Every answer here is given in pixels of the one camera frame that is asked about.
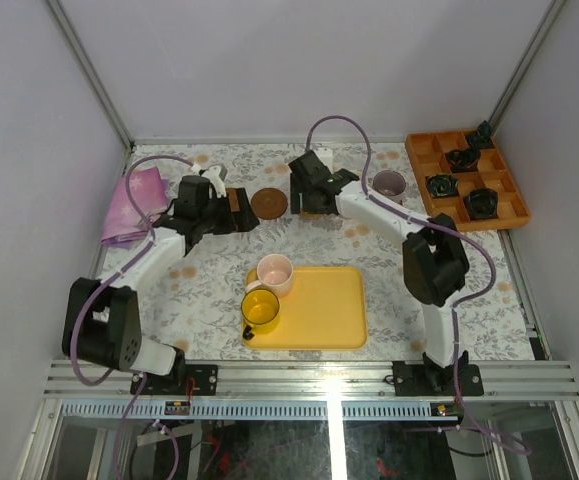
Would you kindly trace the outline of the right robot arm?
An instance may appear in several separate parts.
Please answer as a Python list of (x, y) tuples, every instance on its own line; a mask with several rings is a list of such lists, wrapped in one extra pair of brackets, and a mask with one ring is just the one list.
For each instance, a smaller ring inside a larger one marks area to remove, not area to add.
[(450, 304), (465, 286), (469, 271), (453, 220), (417, 214), (379, 195), (360, 177), (331, 171), (312, 150), (289, 163), (291, 210), (336, 214), (356, 220), (391, 242), (402, 255), (408, 293), (422, 305), (426, 334), (427, 387), (447, 394), (461, 373), (454, 364), (454, 327)]

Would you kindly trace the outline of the dark wooden coaster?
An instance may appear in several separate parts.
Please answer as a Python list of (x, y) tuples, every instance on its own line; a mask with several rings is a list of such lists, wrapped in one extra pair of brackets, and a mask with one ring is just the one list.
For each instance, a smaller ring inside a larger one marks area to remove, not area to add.
[(263, 188), (257, 191), (250, 201), (253, 213), (263, 220), (281, 217), (288, 208), (287, 196), (276, 188)]

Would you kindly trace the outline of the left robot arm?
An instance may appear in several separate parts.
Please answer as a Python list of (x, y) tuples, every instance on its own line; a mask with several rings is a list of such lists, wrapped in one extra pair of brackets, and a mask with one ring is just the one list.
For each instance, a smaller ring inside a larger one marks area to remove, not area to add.
[(81, 362), (108, 373), (153, 376), (170, 395), (187, 385), (184, 352), (143, 335), (140, 300), (204, 236), (249, 232), (259, 224), (245, 189), (226, 187), (225, 166), (193, 164), (190, 170), (162, 213), (139, 214), (148, 234), (132, 259), (105, 277), (79, 278), (71, 286), (62, 349), (85, 385), (97, 382), (83, 374)]

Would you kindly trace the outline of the purple mug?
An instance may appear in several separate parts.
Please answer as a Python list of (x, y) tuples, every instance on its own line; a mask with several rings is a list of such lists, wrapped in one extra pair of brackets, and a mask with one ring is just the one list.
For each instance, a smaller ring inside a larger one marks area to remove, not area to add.
[(406, 180), (393, 170), (378, 172), (372, 180), (372, 188), (389, 200), (402, 204), (406, 190)]

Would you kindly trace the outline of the woven rattan coaster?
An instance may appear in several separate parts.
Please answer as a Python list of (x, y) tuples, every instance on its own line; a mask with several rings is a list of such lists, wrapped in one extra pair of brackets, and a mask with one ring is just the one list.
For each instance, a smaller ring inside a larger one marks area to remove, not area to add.
[(302, 213), (300, 213), (300, 217), (305, 219), (305, 220), (311, 221), (311, 220), (326, 219), (328, 217), (328, 215), (302, 212)]

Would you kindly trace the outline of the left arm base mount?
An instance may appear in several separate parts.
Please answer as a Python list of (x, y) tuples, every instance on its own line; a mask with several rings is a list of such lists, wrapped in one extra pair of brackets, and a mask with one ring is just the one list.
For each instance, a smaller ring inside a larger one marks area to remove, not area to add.
[(176, 366), (165, 376), (146, 375), (141, 395), (155, 396), (214, 396), (219, 367), (215, 364), (185, 364)]

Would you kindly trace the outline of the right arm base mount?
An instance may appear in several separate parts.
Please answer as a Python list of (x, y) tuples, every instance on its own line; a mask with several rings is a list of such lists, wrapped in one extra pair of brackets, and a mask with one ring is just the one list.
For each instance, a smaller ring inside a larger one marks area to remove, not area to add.
[[(458, 386), (463, 397), (481, 397), (484, 395), (480, 369), (469, 359), (464, 351), (458, 357)], [(426, 354), (420, 364), (409, 364), (404, 361), (393, 361), (391, 373), (383, 382), (392, 386), (396, 396), (455, 396), (453, 364), (439, 367)]]

